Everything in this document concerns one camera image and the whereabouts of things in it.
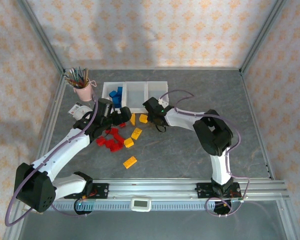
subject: cable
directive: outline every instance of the cable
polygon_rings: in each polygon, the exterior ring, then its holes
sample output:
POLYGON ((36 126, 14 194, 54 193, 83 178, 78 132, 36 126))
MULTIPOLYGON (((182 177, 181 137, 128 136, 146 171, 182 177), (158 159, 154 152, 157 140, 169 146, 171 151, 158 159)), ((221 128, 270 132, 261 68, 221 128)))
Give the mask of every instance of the cable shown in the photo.
MULTIPOLYGON (((187 115, 187 116, 194 116, 194 117, 205 117, 205 118, 216 118, 216 119, 220 119, 220 120, 224 121, 225 123, 227 123, 228 125, 230 125, 230 126, 235 130, 235 132, 236 132, 236 134, 237 134, 237 136, 238 136, 238 141, 236 142, 235 145, 233 145, 232 147, 226 149, 226 151, 225 151, 225 168, 226 168, 226 173, 229 174, 232 178, 236 178, 236 179, 247 179, 247 180, 248 180, 248 181, 247 181, 247 184, 246 184, 246 188, 245 188, 244 193, 243 193, 243 196, 242 196, 242 198, 245 199, 246 194, 247 194, 247 190, 248 190, 248 187, 249 187, 249 183, 250 183, 250 178, 247 177, 247 176, 235 176, 235 175, 233 175, 233 174, 231 173, 231 171, 229 170, 229 153, 230 153, 233 149, 235 149, 236 147, 238 147, 239 144, 241 143, 241 135, 240 135, 240 133, 239 133, 238 128, 236 127, 236 125, 235 125, 234 123, 232 123, 231 121, 229 121, 228 119, 226 119, 226 118, 224 118, 224 117, 222 117, 222 116, 219 116, 219 115, 214 115, 214 114, 195 114, 195 113, 184 112, 184 111, 178 110, 178 108, 177 108, 177 104, 178 104, 178 103, 180 103, 180 102, 183 101, 183 100, 191 99, 191 98, 194 98, 194 97, 195 97, 194 94, 192 94, 191 92, 189 92, 189 91, 187 91, 187 90, 176 89, 176 90, 168 91, 168 92, 166 92, 165 94, 163 94, 163 95, 159 98, 159 100, 161 100, 165 95, 167 95, 167 94, 169 94, 169 93, 173 93, 173 92, 185 92, 185 93, 187 93, 187 94, 190 95, 190 96, 186 96, 186 97, 181 98, 180 100, 178 100, 178 101, 175 103, 175 105, 174 105, 174 110, 175 110, 178 114, 187 115)), ((231 206, 230 206, 226 201, 224 201, 223 199, 221 199, 221 198, 219 198, 219 197, 210 197, 210 198, 208 198, 208 199, 206 200, 206 202, 205 202, 205 209, 208 209, 208 208, 207 208, 207 207, 208 207, 208 202, 209 202, 210 200, 220 200, 220 201, 222 201, 224 204, 227 205, 227 207, 230 209, 230 211, 232 210, 231 206)), ((233 212, 231 212, 231 213, 229 213, 229 214, 225 214, 225 215, 221 215, 221 214, 219 214, 219 215, 212 214, 212 213, 210 213, 208 210, 207 210, 207 212, 208 212, 210 215, 215 216, 215 217, 227 217, 227 216, 230 216, 230 215, 236 213, 236 212, 239 210, 239 208, 241 207, 241 205, 242 205, 242 202, 240 203, 239 207, 238 207, 235 211, 233 211, 233 212)))
POLYGON ((13 196, 9 202, 9 205, 7 207, 6 213, 5 213, 5 218, 4 218, 4 223, 7 227, 11 227, 13 225, 15 225, 16 223, 18 223, 19 221, 21 221, 25 216, 27 216, 30 211, 33 208, 30 208, 28 211, 26 211, 21 217, 19 217, 17 220, 13 221, 13 222, 9 222, 9 216, 11 213, 11 209, 13 204, 15 203, 16 199, 17 199, 17 195, 19 194, 19 192, 21 191, 21 189, 23 188, 23 186, 27 183, 27 181, 40 169, 42 168, 55 154, 57 151, 59 151, 61 148, 63 148, 66 144, 71 143, 72 140, 76 139, 78 136, 80 136, 81 134, 83 134, 92 124, 92 122, 95 120, 95 117, 97 115, 97 109, 98 109, 98 100, 95 98, 94 95, 92 95, 92 99, 94 101, 94 113, 93 116, 91 118, 91 120, 89 121, 89 123, 87 124, 87 126, 85 126, 85 128, 79 132, 77 135, 69 138, 67 141, 64 141, 62 144, 60 144, 58 147, 56 147, 49 156, 47 156, 45 158, 45 160, 37 167, 35 168, 32 172, 30 172, 30 174, 28 176, 26 176, 26 178, 20 183, 20 185, 17 187, 17 189, 14 191, 13 196))

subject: yellow lego brick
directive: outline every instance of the yellow lego brick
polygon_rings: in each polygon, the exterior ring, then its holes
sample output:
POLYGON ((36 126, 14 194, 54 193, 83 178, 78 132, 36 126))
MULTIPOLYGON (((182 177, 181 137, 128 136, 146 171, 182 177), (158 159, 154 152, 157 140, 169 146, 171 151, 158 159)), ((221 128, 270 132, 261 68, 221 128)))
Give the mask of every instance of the yellow lego brick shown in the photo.
POLYGON ((136 114, 135 113, 132 113, 130 122, 131 122, 132 126, 136 125, 136 114))
POLYGON ((127 138, 126 140, 124 140, 124 145, 126 148, 130 148, 134 145, 134 141, 131 139, 131 137, 127 138))
POLYGON ((148 122, 147 118, 148 118, 147 115, 141 114, 139 117, 140 123, 146 124, 148 122))
POLYGON ((138 137, 140 136, 142 130, 140 128, 135 128, 135 130, 133 131, 131 137, 134 139, 134 140, 137 140, 138 137))
POLYGON ((133 164, 135 164, 137 162, 137 159, 132 156, 130 157, 127 161, 125 161, 123 163, 123 165, 125 166, 126 169, 130 168, 133 164))

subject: pen holder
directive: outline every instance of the pen holder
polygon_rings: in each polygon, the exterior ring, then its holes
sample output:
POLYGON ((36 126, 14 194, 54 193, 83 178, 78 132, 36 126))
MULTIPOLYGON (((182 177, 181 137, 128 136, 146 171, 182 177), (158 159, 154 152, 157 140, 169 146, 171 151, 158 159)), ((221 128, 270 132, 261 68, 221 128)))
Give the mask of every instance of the pen holder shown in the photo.
POLYGON ((78 94, 78 97, 83 102, 89 102, 92 100, 92 94, 94 93, 92 86, 97 86, 96 81, 90 81, 89 79, 88 81, 88 85, 84 88, 73 88, 73 91, 78 94))

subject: white plastic tray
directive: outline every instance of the white plastic tray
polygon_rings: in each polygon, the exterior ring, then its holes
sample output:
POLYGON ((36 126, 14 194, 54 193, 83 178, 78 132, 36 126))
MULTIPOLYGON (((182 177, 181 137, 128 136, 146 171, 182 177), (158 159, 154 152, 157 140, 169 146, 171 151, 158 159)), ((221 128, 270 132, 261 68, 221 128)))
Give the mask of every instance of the white plastic tray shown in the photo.
MULTIPOLYGON (((168 92, 167 81, 117 81, 104 82, 101 97, 111 100, 109 93, 117 91, 118 87, 122 87, 121 106, 130 108, 131 113, 136 114, 147 113, 143 103, 149 98, 158 99, 168 92)), ((164 96, 163 100, 169 103, 169 96, 164 96)))

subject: wall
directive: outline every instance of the wall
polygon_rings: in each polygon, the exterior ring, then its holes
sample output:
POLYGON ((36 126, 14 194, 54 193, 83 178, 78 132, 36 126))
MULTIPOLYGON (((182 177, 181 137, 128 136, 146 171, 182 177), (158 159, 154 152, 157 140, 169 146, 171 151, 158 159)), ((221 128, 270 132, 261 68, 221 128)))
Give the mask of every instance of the wall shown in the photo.
POLYGON ((0 1, 0 239, 16 168, 37 153, 59 75, 16 0, 0 1))
POLYGON ((244 76, 276 178, 300 223, 300 0, 288 1, 244 76))
POLYGON ((240 68, 275 0, 29 0, 65 68, 240 68))

